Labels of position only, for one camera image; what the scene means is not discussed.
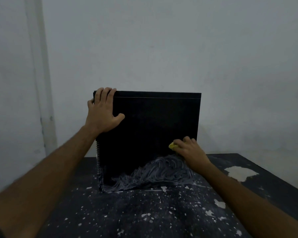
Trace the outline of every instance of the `white wall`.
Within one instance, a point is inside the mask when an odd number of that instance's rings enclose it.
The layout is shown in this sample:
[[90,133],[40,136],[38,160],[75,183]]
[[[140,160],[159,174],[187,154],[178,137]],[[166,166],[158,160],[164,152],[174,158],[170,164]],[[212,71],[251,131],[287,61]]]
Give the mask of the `white wall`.
[[24,0],[0,0],[0,190],[44,157]]
[[43,0],[43,11],[58,144],[101,86],[202,92],[208,153],[240,153],[298,187],[298,0]]

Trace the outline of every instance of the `black spiral notebook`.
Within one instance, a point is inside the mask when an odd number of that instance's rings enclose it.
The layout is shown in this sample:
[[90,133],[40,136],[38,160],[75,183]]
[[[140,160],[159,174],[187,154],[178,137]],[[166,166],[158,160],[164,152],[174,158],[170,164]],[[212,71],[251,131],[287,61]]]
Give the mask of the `black spiral notebook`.
[[116,91],[113,115],[125,119],[96,139],[99,188],[147,162],[174,153],[174,139],[197,138],[201,93]]

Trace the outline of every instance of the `person's right hand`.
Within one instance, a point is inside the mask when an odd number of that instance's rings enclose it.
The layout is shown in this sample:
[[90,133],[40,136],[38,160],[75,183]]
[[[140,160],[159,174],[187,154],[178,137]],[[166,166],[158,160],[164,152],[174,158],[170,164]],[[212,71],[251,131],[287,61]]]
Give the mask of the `person's right hand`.
[[195,139],[184,137],[183,141],[176,139],[173,141],[178,147],[173,150],[182,155],[189,168],[197,173],[201,173],[202,169],[211,164],[205,152],[200,148]]

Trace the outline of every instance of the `person's left arm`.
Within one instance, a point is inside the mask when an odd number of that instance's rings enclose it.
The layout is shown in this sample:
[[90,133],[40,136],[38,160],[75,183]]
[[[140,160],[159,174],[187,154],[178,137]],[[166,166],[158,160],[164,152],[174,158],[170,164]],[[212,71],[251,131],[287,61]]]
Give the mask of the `person's left arm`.
[[78,162],[96,137],[124,119],[112,115],[116,89],[100,88],[88,101],[85,125],[65,144],[0,193],[0,229],[7,238],[32,238],[56,205]]

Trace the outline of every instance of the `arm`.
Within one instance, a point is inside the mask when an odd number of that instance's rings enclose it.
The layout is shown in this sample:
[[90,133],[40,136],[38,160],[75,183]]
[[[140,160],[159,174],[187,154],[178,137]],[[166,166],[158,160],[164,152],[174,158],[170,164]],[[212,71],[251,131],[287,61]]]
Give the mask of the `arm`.
[[7,238],[36,236],[96,137],[124,119],[123,114],[112,115],[115,91],[98,89],[95,103],[88,101],[86,123],[79,132],[0,193],[0,229]]
[[254,238],[298,237],[298,221],[216,168],[195,139],[175,140],[187,165],[204,176]]

